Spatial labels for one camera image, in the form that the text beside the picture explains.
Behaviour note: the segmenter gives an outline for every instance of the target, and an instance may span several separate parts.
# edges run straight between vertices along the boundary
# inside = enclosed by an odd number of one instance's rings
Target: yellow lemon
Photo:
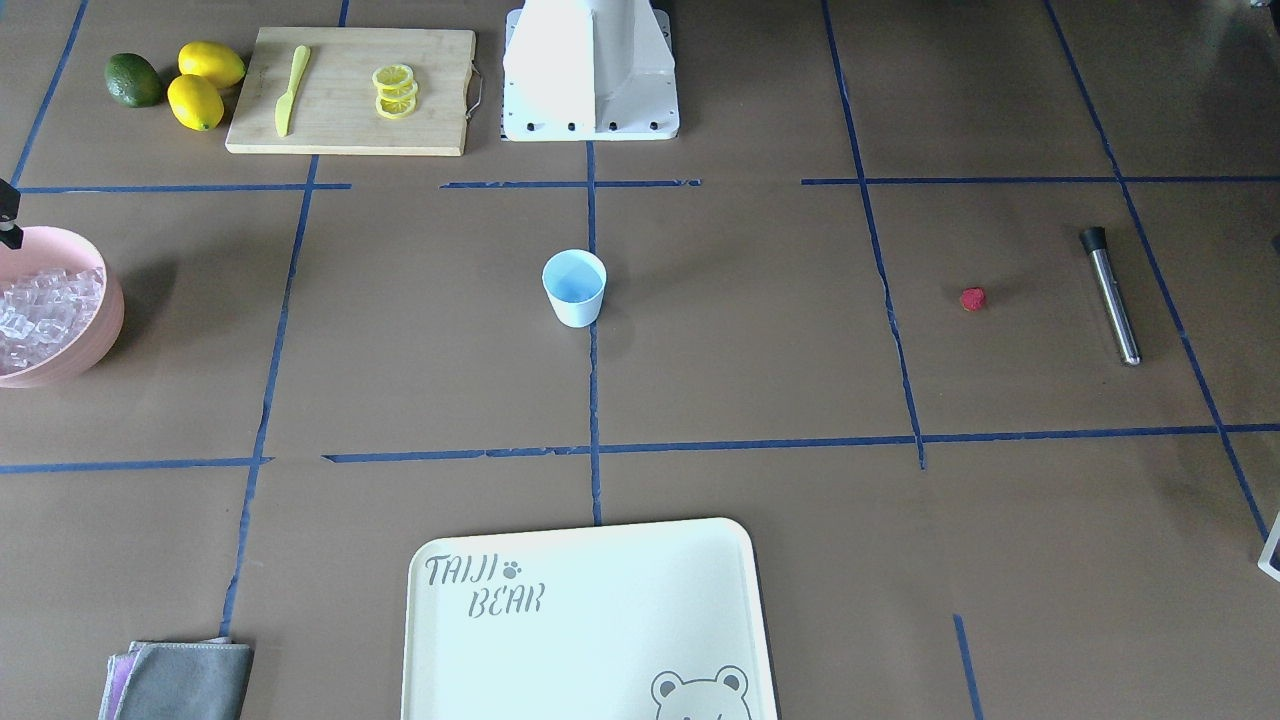
[[[169,109],[191,129],[206,131],[223,120],[223,97],[200,76],[178,76],[169,83]]]
[[[221,42],[197,40],[178,51],[178,72],[200,76],[221,90],[244,78],[244,60]]]
[[[383,100],[411,100],[417,97],[417,82],[396,90],[379,90],[378,96]]]
[[[374,87],[379,92],[397,91],[413,82],[413,68],[408,65],[384,65],[374,70]]]
[[[376,105],[378,114],[387,118],[388,120],[398,120],[417,108],[417,97],[410,97],[408,100],[387,100],[379,97]]]

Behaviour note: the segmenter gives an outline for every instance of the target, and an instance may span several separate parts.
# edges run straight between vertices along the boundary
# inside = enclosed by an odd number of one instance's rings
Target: red berry
[[[987,291],[980,287],[970,287],[960,293],[960,305],[970,313],[987,306]]]

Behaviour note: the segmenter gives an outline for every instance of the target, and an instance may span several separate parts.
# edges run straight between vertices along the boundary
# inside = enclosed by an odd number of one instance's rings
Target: tray
[[[776,720],[746,530],[712,518],[426,543],[402,720]]]

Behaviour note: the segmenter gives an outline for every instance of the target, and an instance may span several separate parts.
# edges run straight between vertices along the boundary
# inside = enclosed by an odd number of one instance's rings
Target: pink bowl
[[[0,375],[0,387],[37,387],[74,378],[106,355],[124,324],[120,281],[93,243],[61,228],[23,228],[23,233],[22,250],[0,247],[0,281],[14,282],[42,268],[64,268],[67,274],[102,268],[102,302],[84,332],[44,363]]]

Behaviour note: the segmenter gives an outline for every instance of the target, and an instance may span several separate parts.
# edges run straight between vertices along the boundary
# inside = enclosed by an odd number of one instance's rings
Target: knife
[[[293,51],[293,64],[289,67],[289,87],[275,101],[275,133],[280,137],[289,135],[293,99],[298,94],[298,83],[302,82],[302,70],[307,69],[308,59],[311,59],[311,49],[306,45],[298,45],[297,50]]]

